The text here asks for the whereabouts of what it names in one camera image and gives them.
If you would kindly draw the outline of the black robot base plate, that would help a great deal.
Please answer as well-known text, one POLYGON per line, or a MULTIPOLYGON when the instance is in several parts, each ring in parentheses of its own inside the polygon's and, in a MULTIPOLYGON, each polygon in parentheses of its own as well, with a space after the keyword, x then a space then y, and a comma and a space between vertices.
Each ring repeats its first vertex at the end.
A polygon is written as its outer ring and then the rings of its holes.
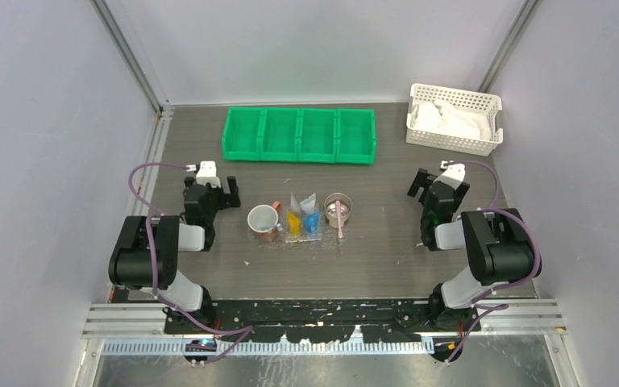
POLYGON ((425 333, 450 334, 434 339, 431 354, 456 360, 461 340, 478 328, 476 309, 446 308, 439 298, 219 300, 194 312, 162 311, 166 333, 197 336, 186 346, 197 360, 206 351, 234 355, 249 343, 329 349, 352 339, 371 346, 422 343, 425 333))

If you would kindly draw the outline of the clear acrylic toothbrush holder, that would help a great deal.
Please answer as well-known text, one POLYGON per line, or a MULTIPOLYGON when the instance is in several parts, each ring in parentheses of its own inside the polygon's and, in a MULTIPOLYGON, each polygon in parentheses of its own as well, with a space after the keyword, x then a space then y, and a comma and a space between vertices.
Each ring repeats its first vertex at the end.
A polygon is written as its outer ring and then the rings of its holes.
POLYGON ((300 235, 291 235, 289 233, 289 226, 288 226, 288 222, 287 222, 287 211, 288 210, 282 210, 281 211, 281 225, 283 227, 283 230, 281 232, 281 236, 282 239, 285 243, 314 243, 314 242, 318 242, 320 241, 323 236, 324 236, 324 232, 326 230, 326 224, 325 224, 325 215, 322 212, 322 208, 319 206, 319 204, 316 203, 315 206, 315 212, 316 211, 320 211, 322 213, 322 217, 319 223, 319 230, 318 233, 315 235, 307 235, 305 233, 305 228, 303 227, 303 223, 302 223, 302 219, 305 217, 303 214, 301 214, 301 234, 300 235))

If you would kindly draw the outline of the yellow toothpaste tube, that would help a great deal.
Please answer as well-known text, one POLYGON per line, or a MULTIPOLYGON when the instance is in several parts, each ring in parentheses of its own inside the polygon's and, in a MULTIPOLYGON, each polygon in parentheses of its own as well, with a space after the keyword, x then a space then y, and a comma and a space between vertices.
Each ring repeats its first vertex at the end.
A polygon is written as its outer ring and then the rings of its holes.
POLYGON ((289 210, 287 211, 287 222, 289 226, 289 233, 291 235, 301 234, 301 219, 297 218, 289 210))

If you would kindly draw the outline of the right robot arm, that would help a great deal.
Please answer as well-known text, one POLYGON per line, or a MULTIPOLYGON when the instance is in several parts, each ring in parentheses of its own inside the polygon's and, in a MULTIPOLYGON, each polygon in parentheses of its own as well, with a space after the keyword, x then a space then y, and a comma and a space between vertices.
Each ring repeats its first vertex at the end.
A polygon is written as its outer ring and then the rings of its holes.
POLYGON ((450 330, 494 289, 527 282, 542 269, 518 210, 459 211, 470 188, 464 178, 461 164, 439 175, 419 169, 407 193, 422 204, 422 244, 432 252, 463 249, 467 255, 467 266, 436 285, 428 298, 428 320, 439 331, 450 330))

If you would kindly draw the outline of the pink toothbrush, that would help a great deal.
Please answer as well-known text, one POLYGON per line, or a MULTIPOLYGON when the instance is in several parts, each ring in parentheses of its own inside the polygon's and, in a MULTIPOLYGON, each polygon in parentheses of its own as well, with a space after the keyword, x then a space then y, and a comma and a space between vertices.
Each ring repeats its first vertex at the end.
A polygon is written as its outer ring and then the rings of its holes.
POLYGON ((337 229, 338 229, 338 237, 340 239, 343 238, 343 212, 342 212, 342 203, 337 200, 334 203, 334 208, 335 208, 335 215, 336 215, 336 224, 337 224, 337 229))

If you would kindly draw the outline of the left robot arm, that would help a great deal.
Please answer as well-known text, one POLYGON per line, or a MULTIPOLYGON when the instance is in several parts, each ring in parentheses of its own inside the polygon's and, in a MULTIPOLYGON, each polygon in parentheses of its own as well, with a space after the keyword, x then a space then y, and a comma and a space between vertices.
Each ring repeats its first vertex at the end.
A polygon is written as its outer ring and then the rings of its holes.
POLYGON ((230 191, 201 178, 186 177, 184 211, 159 218, 125 218, 109 261, 113 285, 158 296, 185 311, 184 323, 193 332, 208 332, 215 321, 209 291, 178 269, 179 252, 208 252, 214 245, 214 220, 220 210, 240 207, 236 178, 226 178, 230 191))

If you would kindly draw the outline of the clear oval acrylic tray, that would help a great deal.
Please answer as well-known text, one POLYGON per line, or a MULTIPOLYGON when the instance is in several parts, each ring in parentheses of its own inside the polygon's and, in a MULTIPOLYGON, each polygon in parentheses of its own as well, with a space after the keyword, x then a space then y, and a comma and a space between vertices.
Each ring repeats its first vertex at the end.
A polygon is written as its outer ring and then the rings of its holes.
POLYGON ((284 210, 279 202, 274 205, 258 205, 247 214, 247 227, 251 235, 261 243, 293 244, 312 243, 318 246, 339 245, 337 229, 330 227, 321 211, 298 218, 284 210))

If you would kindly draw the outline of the brown steel cup with handle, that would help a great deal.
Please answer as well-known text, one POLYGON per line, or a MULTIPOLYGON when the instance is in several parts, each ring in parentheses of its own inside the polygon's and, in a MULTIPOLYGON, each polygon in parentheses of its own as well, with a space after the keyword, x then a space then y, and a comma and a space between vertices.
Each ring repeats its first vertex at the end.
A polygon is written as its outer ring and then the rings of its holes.
POLYGON ((281 203, 276 201, 271 205, 258 205, 252 208, 247 215, 247 225, 249 229, 255 233, 262 242, 272 242, 278 232, 258 233, 263 226, 276 225, 280 223, 281 203))

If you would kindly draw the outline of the blue toothpaste tube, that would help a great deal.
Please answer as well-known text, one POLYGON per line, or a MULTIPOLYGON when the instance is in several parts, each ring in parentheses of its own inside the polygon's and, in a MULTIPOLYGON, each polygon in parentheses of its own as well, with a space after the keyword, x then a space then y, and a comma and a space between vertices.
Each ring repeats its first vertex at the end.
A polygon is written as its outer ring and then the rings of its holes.
POLYGON ((302 219, 303 227, 305 228, 305 233, 307 235, 315 235, 318 233, 321 217, 322 213, 320 211, 316 211, 312 214, 306 215, 302 219))

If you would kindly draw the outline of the white toothpaste tube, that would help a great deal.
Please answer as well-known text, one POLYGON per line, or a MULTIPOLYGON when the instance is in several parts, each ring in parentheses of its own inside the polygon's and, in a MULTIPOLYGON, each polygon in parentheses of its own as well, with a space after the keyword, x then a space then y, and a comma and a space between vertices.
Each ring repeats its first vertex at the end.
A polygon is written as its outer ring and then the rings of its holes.
POLYGON ((289 211, 297 218, 301 217, 301 207, 293 193, 290 194, 289 211))
POLYGON ((307 198, 301 200, 299 203, 299 206, 301 208, 301 213, 304 216, 313 214, 315 212, 315 206, 316 206, 316 194, 312 193, 307 198))

